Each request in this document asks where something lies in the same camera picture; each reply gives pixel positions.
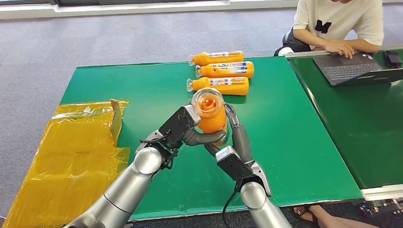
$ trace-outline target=laptop keyboard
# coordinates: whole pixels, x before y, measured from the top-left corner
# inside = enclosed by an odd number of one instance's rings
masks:
[[[351,79],[370,71],[383,70],[377,63],[324,67],[324,72],[330,80]]]

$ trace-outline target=green table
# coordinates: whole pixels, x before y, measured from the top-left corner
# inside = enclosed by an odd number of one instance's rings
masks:
[[[403,184],[403,80],[331,87],[312,57],[289,62],[360,189]]]
[[[284,57],[249,59],[255,65],[247,96],[225,96],[248,130],[254,158],[281,206],[362,198],[353,177]],[[119,147],[132,157],[192,93],[187,63],[79,67],[62,104],[129,99]],[[172,170],[153,179],[132,219],[219,212],[231,195],[232,181],[203,146],[183,146]],[[245,209],[236,197],[230,210]]]

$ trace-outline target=white t-shirt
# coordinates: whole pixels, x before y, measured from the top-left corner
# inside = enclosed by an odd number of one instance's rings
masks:
[[[307,29],[320,38],[344,39],[352,29],[358,39],[382,45],[384,23],[382,0],[299,0],[294,29]]]

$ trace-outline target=orange bottle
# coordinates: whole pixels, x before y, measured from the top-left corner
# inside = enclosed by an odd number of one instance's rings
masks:
[[[192,98],[192,106],[199,114],[201,120],[197,125],[205,133],[214,133],[219,130],[227,131],[227,116],[225,114],[224,100],[221,93],[214,88],[203,88],[197,91]],[[225,145],[228,134],[216,146]]]
[[[187,80],[188,92],[206,87],[215,88],[224,95],[246,95],[249,90],[249,80],[246,77],[202,77],[197,80]]]
[[[242,62],[243,52],[242,51],[228,51],[228,52],[217,52],[217,53],[207,53],[201,52],[195,56],[190,56],[189,65],[199,65],[205,66],[210,63],[229,63],[229,62]]]
[[[255,68],[252,62],[215,63],[196,66],[197,77],[253,77]]]

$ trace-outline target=bottle label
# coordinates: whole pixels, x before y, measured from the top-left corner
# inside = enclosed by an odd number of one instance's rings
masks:
[[[211,86],[230,86],[230,85],[243,85],[245,84],[243,77],[223,77],[223,78],[211,78]]]
[[[216,52],[216,53],[210,53],[210,57],[216,58],[216,57],[227,57],[227,56],[239,56],[240,52],[239,51],[226,51],[226,52]]]
[[[238,63],[218,63],[213,64],[214,71],[226,71],[228,70],[230,73],[246,73],[248,70],[246,62],[238,62]]]

